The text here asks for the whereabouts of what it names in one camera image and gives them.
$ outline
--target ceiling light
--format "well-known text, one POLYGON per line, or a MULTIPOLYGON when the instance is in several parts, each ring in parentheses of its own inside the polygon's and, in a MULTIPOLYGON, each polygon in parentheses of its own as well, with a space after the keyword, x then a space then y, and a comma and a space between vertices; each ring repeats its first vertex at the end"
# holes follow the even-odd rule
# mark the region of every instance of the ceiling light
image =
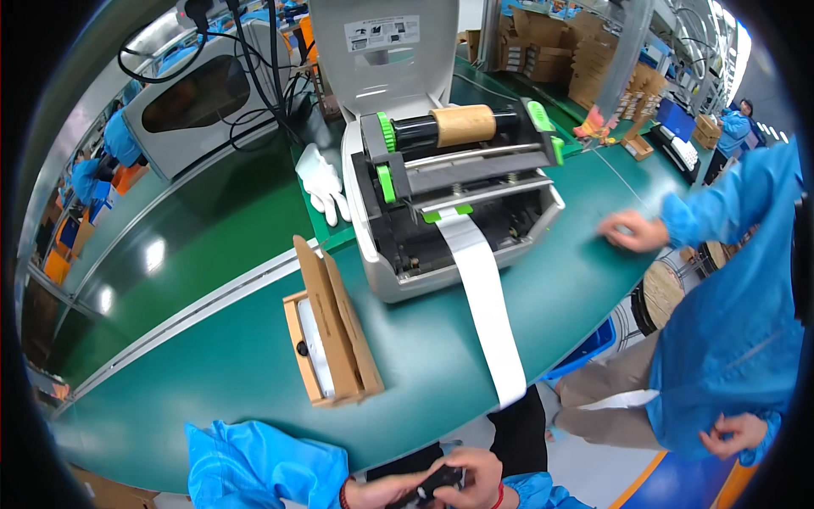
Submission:
POLYGON ((743 80, 743 75, 746 73, 746 63, 749 61, 749 55, 752 51, 752 39, 749 33, 743 28, 743 25, 737 24, 737 56, 735 57, 735 75, 733 77, 732 86, 727 94, 727 104, 735 100, 737 89, 740 88, 743 80))
POLYGON ((147 272, 152 272, 159 265, 164 262, 164 251, 167 249, 167 243, 164 239, 158 239, 154 243, 147 246, 144 250, 144 258, 147 262, 147 272))
POLYGON ((99 293, 99 309, 102 310, 102 314, 107 314, 111 307, 113 307, 113 289, 105 287, 99 293))
POLYGON ((729 14, 729 11, 726 11, 725 9, 724 9, 724 21, 730 27, 733 28, 735 27, 735 16, 729 14))

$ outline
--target white label strip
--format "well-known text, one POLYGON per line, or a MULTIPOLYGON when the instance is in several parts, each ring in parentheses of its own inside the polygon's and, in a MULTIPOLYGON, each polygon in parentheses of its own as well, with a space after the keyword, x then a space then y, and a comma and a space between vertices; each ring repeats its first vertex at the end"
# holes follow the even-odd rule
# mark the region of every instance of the white label strip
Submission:
POLYGON ((484 234, 469 216, 459 216, 454 208, 441 210, 440 214, 441 220, 436 225, 461 273, 497 399, 501 408, 506 408, 526 393, 526 375, 514 344, 495 257, 484 234))
POLYGON ((348 51, 386 48, 421 40, 418 16, 390 16, 345 24, 348 51))
POLYGON ((595 403, 582 405, 580 410, 604 410, 606 408, 638 408, 655 399, 659 391, 654 388, 642 388, 626 393, 614 394, 595 403))

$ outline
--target orange floor stripe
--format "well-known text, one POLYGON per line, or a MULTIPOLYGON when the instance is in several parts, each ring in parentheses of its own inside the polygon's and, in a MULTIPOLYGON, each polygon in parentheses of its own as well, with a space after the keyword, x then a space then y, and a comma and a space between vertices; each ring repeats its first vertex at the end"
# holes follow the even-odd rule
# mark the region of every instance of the orange floor stripe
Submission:
POLYGON ((716 504, 712 506, 712 509, 729 509, 734 506, 757 470, 757 465, 742 467, 739 461, 735 462, 735 466, 729 473, 724 486, 720 489, 716 504))
POLYGON ((622 507, 624 503, 627 502, 639 488, 641 488, 641 485, 645 484, 647 478, 650 477, 650 474, 653 473, 653 470, 656 469, 656 467, 659 465, 659 463, 661 463, 661 461, 664 459, 664 456, 666 455, 667 451, 663 451, 656 454, 656 457, 653 458, 653 461, 650 462, 650 465, 647 465, 647 468, 645 468, 645 470, 639 475, 639 477, 636 478, 633 484, 631 484, 624 491, 624 493, 622 493, 622 495, 616 499, 616 502, 613 502, 610 505, 610 507, 608 507, 608 509, 619 509, 620 507, 622 507))

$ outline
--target instruction sticker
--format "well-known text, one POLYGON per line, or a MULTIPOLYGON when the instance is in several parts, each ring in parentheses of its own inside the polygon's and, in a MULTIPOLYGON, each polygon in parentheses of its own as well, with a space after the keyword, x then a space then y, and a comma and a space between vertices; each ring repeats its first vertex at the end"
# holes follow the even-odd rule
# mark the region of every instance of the instruction sticker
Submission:
POLYGON ((363 51, 420 41, 419 16, 390 16, 345 24, 348 51, 363 51))

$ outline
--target machine window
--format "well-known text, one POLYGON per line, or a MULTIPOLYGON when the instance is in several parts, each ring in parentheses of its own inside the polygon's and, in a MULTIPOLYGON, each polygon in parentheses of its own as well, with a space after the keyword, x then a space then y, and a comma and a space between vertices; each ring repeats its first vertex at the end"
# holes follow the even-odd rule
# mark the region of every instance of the machine window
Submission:
POLYGON ((220 55, 147 105, 142 124, 151 133, 206 127, 237 112, 246 104, 251 92, 240 60, 220 55))

